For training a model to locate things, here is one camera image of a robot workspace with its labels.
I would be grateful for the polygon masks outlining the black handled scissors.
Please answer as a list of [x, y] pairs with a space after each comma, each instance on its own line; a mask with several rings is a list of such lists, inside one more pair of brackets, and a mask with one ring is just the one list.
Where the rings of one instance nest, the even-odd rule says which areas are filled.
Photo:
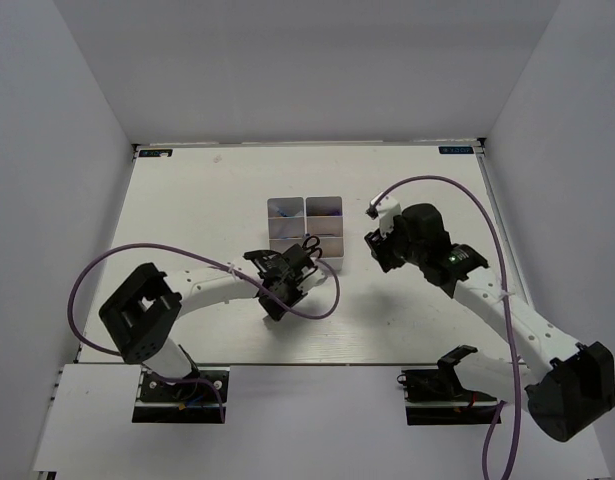
[[323, 250], [321, 248], [321, 239], [316, 235], [307, 235], [302, 242], [301, 248], [310, 258], [322, 258]]

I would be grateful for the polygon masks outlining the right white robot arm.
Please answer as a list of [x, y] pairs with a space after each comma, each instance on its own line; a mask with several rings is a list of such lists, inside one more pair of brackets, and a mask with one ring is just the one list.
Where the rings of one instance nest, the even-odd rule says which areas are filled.
[[378, 227], [366, 235], [383, 272], [417, 267], [425, 280], [480, 318], [510, 348], [509, 360], [460, 345], [435, 374], [410, 381], [419, 399], [459, 399], [473, 392], [516, 404], [552, 439], [566, 442], [615, 407], [615, 365], [600, 342], [585, 344], [509, 293], [488, 261], [451, 241], [427, 203], [402, 208], [393, 197], [368, 208]]

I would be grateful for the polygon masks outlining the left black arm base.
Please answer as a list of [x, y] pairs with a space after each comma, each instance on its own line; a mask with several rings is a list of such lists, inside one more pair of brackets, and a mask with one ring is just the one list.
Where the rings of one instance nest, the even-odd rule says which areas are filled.
[[205, 383], [169, 384], [144, 369], [132, 413], [134, 424], [222, 424], [226, 419], [230, 370], [200, 369]]

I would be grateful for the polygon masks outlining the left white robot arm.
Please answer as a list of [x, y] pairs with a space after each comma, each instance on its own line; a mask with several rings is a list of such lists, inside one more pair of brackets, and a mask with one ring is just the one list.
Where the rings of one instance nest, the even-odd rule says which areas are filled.
[[103, 303], [99, 317], [123, 361], [144, 365], [164, 377], [175, 398], [186, 399], [198, 387], [191, 358], [171, 338], [176, 320], [194, 311], [255, 299], [278, 321], [326, 275], [299, 245], [285, 252], [255, 250], [229, 263], [225, 271], [208, 266], [166, 273], [153, 263], [139, 265]]

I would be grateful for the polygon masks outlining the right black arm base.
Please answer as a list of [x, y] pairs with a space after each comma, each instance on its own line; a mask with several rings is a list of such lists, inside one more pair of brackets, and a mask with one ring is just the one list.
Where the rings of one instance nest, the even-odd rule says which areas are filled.
[[487, 425], [494, 420], [499, 401], [486, 393], [465, 389], [455, 367], [475, 347], [461, 345], [435, 365], [404, 368], [396, 381], [402, 388], [408, 426]]

